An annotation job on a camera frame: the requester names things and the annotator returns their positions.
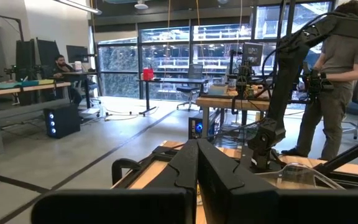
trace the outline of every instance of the olive pants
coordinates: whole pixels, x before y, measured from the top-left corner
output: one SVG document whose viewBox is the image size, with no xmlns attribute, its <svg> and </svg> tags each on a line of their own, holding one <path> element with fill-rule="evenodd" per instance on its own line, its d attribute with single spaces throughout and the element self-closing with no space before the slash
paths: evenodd
<svg viewBox="0 0 358 224">
<path fill-rule="evenodd" d="M 337 156 L 342 140 L 342 120 L 345 116 L 346 106 L 352 98 L 352 89 L 344 86 L 335 86 L 333 91 L 323 91 L 317 100 L 306 106 L 302 117 L 300 133 L 296 150 L 307 157 L 311 151 L 316 126 L 324 118 L 324 144 L 321 159 L 331 160 Z"/>
</svg>

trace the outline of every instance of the black floor line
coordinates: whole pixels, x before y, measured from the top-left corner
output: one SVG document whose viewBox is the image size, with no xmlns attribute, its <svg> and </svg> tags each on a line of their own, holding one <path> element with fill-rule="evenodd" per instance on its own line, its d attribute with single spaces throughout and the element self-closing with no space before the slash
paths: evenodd
<svg viewBox="0 0 358 224">
<path fill-rule="evenodd" d="M 135 135 L 133 135 L 132 137 L 130 137 L 129 139 L 125 140 L 123 143 L 121 143 L 120 145 L 116 146 L 114 149 L 111 149 L 110 151 L 108 151 L 107 153 L 103 154 L 101 157 L 97 158 L 96 160 L 94 160 L 93 162 L 89 163 L 88 165 L 86 165 L 84 168 L 80 169 L 79 171 L 75 172 L 74 174 L 70 175 L 69 177 L 67 177 L 66 179 L 62 180 L 61 182 L 59 182 L 57 185 L 54 185 L 52 187 L 51 190 L 49 190 L 49 192 L 54 191 L 59 189 L 60 187 L 62 187 L 63 185 L 67 184 L 69 181 L 73 180 L 75 177 L 78 177 L 80 174 L 82 174 L 83 172 L 85 172 L 86 170 L 88 170 L 89 168 L 93 167 L 94 165 L 96 165 L 98 162 L 102 161 L 103 159 L 107 158 L 108 156 L 110 156 L 112 153 L 116 152 L 118 149 L 122 148 L 123 146 L 125 146 L 126 144 L 130 143 L 131 141 L 135 140 L 136 138 L 138 138 L 140 135 L 142 135 L 143 133 L 145 133 L 147 130 L 149 130 L 150 128 L 158 125 L 159 123 L 161 123 L 163 120 L 165 120 L 167 117 L 171 116 L 174 112 L 176 112 L 176 110 L 171 111 L 169 114 L 165 115 L 164 117 L 160 118 L 159 120 L 157 120 L 156 122 L 152 123 L 151 125 L 147 126 L 146 128 L 144 128 L 143 130 L 139 131 L 138 133 L 136 133 Z M 8 213 L 7 215 L 5 215 L 3 218 L 0 219 L 0 224 L 4 224 L 9 222 L 10 220 L 12 220 L 14 217 L 20 215 L 20 213 L 24 212 L 26 209 L 30 208 L 35 202 L 38 201 L 38 199 L 40 199 L 42 196 L 44 196 L 45 193 L 37 196 L 36 198 L 32 199 L 31 201 L 27 202 L 26 204 L 20 206 L 19 208 L 13 210 L 11 213 Z"/>
<path fill-rule="evenodd" d="M 43 187 L 40 187 L 40 186 L 37 186 L 37 185 L 34 185 L 34 184 L 30 184 L 30 183 L 27 183 L 27 182 L 23 182 L 21 180 L 12 179 L 12 178 L 9 178 L 9 177 L 4 177 L 4 176 L 1 176 L 1 175 L 0 175 L 0 182 L 3 182 L 5 184 L 11 184 L 11 185 L 14 185 L 16 187 L 22 187 L 24 189 L 32 190 L 32 191 L 38 192 L 40 194 L 43 194 L 43 193 L 46 193 L 46 192 L 49 191 L 49 189 L 46 189 L 46 188 L 43 188 Z"/>
</svg>

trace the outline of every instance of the black shoe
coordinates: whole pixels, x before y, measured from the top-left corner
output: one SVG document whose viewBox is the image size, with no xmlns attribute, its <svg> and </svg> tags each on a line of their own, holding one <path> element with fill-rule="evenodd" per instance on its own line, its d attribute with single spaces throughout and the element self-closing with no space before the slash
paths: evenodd
<svg viewBox="0 0 358 224">
<path fill-rule="evenodd" d="M 290 150 L 283 150 L 281 151 L 281 154 L 284 156 L 301 156 L 301 157 L 307 157 L 304 155 L 301 155 L 296 148 L 290 149 Z"/>
</svg>

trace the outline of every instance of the gray t-shirt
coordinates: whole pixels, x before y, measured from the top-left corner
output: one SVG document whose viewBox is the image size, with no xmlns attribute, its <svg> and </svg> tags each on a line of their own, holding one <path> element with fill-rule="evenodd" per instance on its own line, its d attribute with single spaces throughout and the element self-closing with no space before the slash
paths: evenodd
<svg viewBox="0 0 358 224">
<path fill-rule="evenodd" d="M 353 65 L 358 64 L 358 39 L 332 35 L 324 41 L 321 51 L 326 55 L 321 71 L 327 74 L 350 72 Z M 352 89 L 352 83 L 336 82 L 333 85 Z"/>
</svg>

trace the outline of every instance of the black robotic arm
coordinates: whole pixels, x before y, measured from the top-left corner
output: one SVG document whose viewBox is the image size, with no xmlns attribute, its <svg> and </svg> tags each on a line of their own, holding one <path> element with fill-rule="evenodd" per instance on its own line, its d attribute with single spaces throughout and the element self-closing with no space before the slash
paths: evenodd
<svg viewBox="0 0 358 224">
<path fill-rule="evenodd" d="M 272 147 L 285 138 L 283 117 L 288 104 L 288 94 L 293 87 L 293 81 L 300 77 L 303 60 L 310 48 L 326 40 L 330 35 L 358 39 L 358 17 L 330 12 L 320 21 L 312 25 L 307 24 L 298 32 L 280 40 L 276 49 L 279 70 L 270 99 L 270 108 L 256 136 L 248 141 L 248 147 L 254 151 L 253 159 L 258 169 L 269 169 Z M 317 75 L 318 72 L 312 71 L 310 78 L 321 81 L 321 77 Z"/>
</svg>

